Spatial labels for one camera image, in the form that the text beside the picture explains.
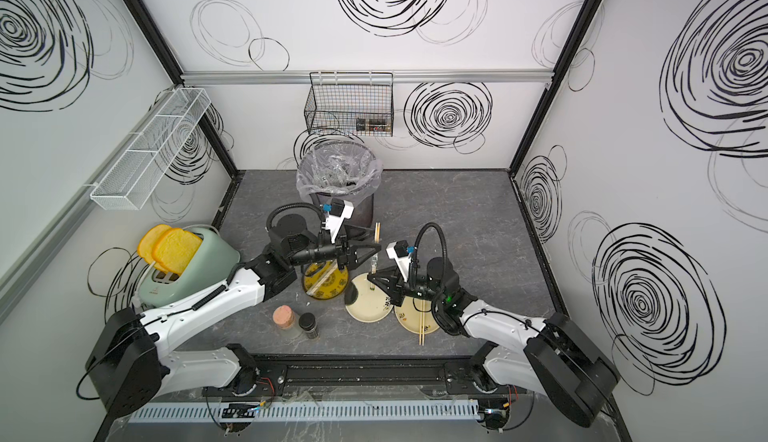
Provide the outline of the chopsticks green tip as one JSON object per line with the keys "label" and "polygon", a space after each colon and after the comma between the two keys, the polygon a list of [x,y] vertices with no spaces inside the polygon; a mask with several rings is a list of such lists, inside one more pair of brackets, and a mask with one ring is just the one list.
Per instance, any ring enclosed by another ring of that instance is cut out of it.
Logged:
{"label": "chopsticks green tip", "polygon": [[[380,240],[381,240],[380,232],[381,232],[381,223],[377,221],[375,223],[375,230],[374,230],[374,243],[375,244],[380,244]],[[373,257],[371,258],[370,269],[371,269],[371,273],[372,274],[377,272],[378,261],[379,261],[379,255],[378,254],[379,253],[376,252],[373,255]]]}

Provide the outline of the bamboo chopsticks pair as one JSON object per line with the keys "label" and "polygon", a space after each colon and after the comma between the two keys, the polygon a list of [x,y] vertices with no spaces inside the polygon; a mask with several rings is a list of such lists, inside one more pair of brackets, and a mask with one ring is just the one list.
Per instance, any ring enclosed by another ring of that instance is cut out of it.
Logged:
{"label": "bamboo chopsticks pair", "polygon": [[418,308],[418,312],[419,312],[418,344],[419,344],[419,346],[424,346],[424,342],[425,342],[424,341],[424,338],[425,338],[425,333],[424,333],[425,332],[425,330],[424,330],[425,329],[425,315],[424,315],[425,308],[424,308],[424,302],[425,301],[420,300],[419,301],[420,307]]}

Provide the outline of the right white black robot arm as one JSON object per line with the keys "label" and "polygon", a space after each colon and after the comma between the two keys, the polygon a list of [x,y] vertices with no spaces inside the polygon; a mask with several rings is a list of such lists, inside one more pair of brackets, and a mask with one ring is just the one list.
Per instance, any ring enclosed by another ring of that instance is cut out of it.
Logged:
{"label": "right white black robot arm", "polygon": [[407,297],[424,300],[425,312],[450,336],[485,341],[472,369],[476,387],[517,386],[546,396],[571,422],[589,427],[602,411],[617,413],[612,392],[621,380],[616,366],[567,315],[529,317],[497,308],[472,295],[460,283],[448,257],[442,228],[435,222],[419,231],[434,231],[440,254],[419,271],[420,245],[392,242],[383,253],[392,265],[368,277],[393,305]]}

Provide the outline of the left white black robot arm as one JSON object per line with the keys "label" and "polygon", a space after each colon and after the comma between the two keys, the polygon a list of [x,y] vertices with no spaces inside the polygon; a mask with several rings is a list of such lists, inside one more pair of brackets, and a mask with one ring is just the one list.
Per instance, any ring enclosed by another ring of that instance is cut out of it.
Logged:
{"label": "left white black robot arm", "polygon": [[108,420],[129,415],[153,398],[198,387],[241,382],[251,392],[259,378],[255,360],[239,344],[181,352],[179,346],[229,316],[265,302],[289,287],[298,271],[331,261],[356,269],[377,254],[378,243],[349,238],[351,202],[295,202],[266,219],[269,242],[254,259],[239,262],[223,280],[176,302],[138,313],[125,308],[105,323],[85,363],[85,379]]}

